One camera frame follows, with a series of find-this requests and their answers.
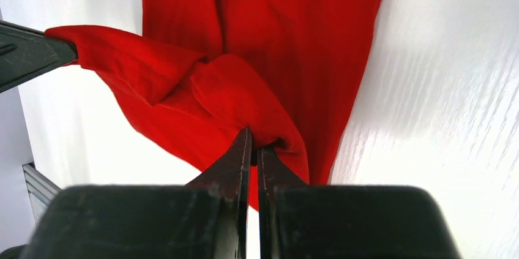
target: folded red cloth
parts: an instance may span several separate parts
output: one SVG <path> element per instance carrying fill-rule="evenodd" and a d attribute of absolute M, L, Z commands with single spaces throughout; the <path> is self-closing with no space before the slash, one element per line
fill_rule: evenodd
<path fill-rule="evenodd" d="M 381 0 L 143 0 L 143 36 L 49 29 L 76 44 L 131 125 L 205 170 L 245 126 L 303 180 L 326 184 Z M 251 204 L 257 176 L 251 172 Z"/>

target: red cloth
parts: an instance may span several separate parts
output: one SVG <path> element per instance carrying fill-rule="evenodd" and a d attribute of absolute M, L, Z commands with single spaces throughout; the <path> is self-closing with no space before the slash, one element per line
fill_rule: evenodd
<path fill-rule="evenodd" d="M 76 44 L 131 125 L 205 170 L 250 126 L 303 180 L 326 184 L 381 0 L 143 0 L 143 36 L 49 29 Z M 251 204 L 257 176 L 251 172 Z"/>

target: gray wall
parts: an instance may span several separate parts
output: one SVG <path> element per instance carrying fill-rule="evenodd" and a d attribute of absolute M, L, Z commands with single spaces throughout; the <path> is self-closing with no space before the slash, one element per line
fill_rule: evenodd
<path fill-rule="evenodd" d="M 27 243 L 34 228 L 21 169 L 31 160 L 20 95 L 13 88 L 0 94 L 0 252 Z"/>

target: crumpled fabric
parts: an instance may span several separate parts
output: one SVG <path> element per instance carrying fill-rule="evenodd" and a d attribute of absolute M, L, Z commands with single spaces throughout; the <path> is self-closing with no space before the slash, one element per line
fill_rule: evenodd
<path fill-rule="evenodd" d="M 143 0 L 143 35 L 61 26 L 78 64 L 136 131 L 205 170 L 250 127 L 310 184 L 327 184 L 381 0 Z M 250 203 L 258 183 L 251 171 Z"/>

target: red fabric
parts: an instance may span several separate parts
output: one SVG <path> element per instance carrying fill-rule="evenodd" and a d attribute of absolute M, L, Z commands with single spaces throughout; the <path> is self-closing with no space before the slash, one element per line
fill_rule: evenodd
<path fill-rule="evenodd" d="M 303 180 L 326 184 L 381 0 L 143 0 L 143 36 L 100 26 L 76 44 L 131 125 L 205 170 L 250 126 Z M 257 176 L 251 172 L 251 204 Z"/>

